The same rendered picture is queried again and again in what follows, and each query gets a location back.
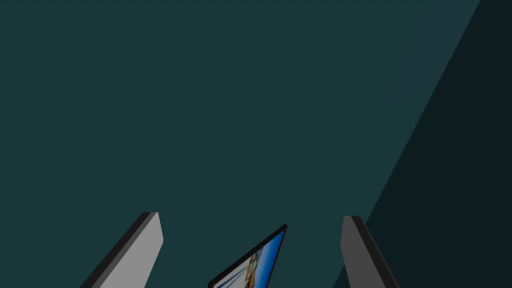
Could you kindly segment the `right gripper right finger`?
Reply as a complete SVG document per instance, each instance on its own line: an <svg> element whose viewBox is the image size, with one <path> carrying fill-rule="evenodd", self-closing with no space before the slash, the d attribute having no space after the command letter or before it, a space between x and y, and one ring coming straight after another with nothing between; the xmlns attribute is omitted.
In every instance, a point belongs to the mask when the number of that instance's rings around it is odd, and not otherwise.
<svg viewBox="0 0 512 288"><path fill-rule="evenodd" d="M359 215L344 215L340 249L350 288L400 288Z"/></svg>

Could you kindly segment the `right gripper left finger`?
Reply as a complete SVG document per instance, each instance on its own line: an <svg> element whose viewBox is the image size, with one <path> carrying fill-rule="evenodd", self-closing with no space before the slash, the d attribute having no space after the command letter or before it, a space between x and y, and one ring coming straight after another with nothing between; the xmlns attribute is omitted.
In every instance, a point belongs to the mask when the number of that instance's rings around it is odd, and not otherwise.
<svg viewBox="0 0 512 288"><path fill-rule="evenodd" d="M145 288L163 242L159 213L141 213L79 288Z"/></svg>

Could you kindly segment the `black framed wall picture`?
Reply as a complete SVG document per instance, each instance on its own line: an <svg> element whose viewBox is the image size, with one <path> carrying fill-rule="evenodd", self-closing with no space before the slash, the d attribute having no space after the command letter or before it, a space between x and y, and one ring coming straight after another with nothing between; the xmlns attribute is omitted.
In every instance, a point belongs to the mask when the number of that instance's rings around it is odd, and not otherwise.
<svg viewBox="0 0 512 288"><path fill-rule="evenodd" d="M207 288L268 288L287 228L282 225L209 281Z"/></svg>

